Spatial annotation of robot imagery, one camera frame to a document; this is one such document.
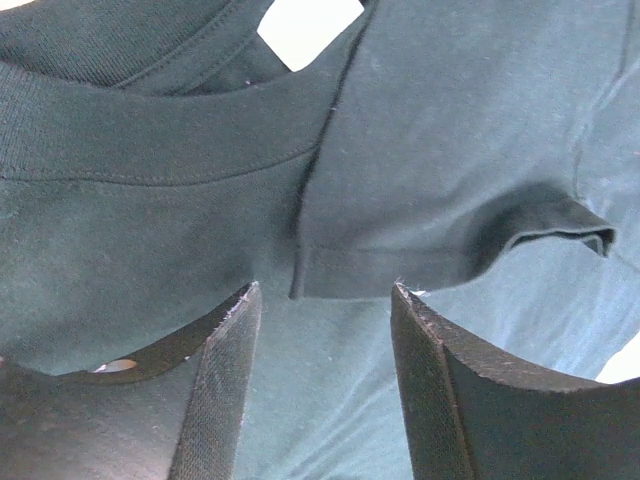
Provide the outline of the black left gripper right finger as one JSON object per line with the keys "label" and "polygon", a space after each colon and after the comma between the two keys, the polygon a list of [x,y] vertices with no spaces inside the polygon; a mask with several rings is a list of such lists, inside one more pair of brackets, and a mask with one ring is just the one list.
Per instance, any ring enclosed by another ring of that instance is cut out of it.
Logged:
{"label": "black left gripper right finger", "polygon": [[391,336],[417,479],[635,479],[639,383],[603,384],[516,357],[403,285]]}

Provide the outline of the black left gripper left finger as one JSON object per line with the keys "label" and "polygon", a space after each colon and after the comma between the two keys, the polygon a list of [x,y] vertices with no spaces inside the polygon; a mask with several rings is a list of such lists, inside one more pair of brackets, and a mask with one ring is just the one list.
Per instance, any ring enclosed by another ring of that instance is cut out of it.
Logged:
{"label": "black left gripper left finger", "polygon": [[229,479],[260,328],[250,283],[94,371],[1,363],[5,479]]}

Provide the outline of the black t-shirt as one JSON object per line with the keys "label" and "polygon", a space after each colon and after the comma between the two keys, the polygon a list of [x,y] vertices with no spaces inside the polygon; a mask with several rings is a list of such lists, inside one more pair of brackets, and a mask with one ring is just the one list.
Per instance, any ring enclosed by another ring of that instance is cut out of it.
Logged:
{"label": "black t-shirt", "polygon": [[398,284],[599,382],[639,329],[638,3],[356,8],[298,70],[271,1],[3,10],[1,363],[94,371],[257,283],[229,479],[417,479]]}

